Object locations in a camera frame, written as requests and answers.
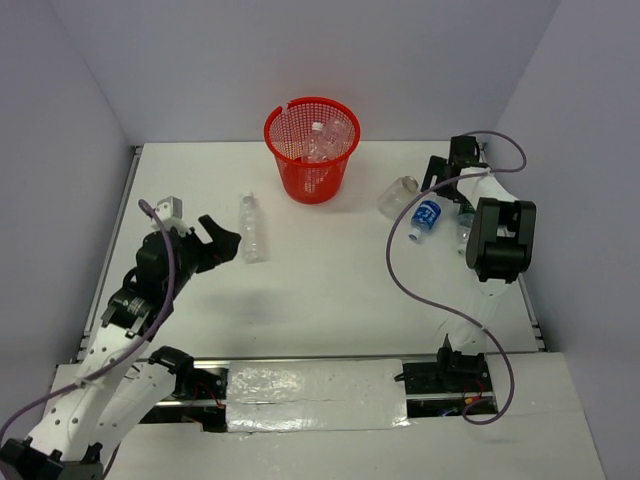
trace mesh basket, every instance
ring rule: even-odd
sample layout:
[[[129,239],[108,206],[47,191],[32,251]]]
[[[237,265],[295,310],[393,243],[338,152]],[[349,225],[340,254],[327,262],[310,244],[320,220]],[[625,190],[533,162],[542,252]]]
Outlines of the mesh basket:
[[[349,128],[339,156],[323,163],[303,163],[302,148],[311,133],[311,124],[326,124],[331,118],[344,122]],[[344,105],[328,98],[304,97],[289,102],[286,111],[278,107],[269,115],[264,138],[276,158],[289,196],[301,203],[322,203],[340,189],[349,156],[360,139],[360,125]]]

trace bottle label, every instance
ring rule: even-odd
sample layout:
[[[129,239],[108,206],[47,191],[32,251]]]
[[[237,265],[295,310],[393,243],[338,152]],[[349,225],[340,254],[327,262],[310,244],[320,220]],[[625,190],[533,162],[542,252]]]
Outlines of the bottle label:
[[[420,204],[416,212],[413,214],[411,223],[426,225],[427,228],[431,230],[436,224],[436,220],[438,220],[438,217],[441,213],[442,209],[440,208],[440,205],[431,200],[425,200]]]

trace white wall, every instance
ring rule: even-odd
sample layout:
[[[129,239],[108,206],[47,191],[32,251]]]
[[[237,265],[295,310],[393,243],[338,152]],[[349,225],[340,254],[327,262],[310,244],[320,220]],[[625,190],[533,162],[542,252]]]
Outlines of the white wall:
[[[0,421],[77,349],[127,141],[51,6],[0,0]],[[26,433],[35,412],[10,432]]]
[[[609,480],[640,470],[638,18],[634,0],[562,0],[498,124],[530,155],[504,178],[539,209],[527,280]],[[492,145],[499,166],[518,161]]]
[[[51,0],[136,143],[260,140],[303,95],[365,139],[495,125],[558,0]]]

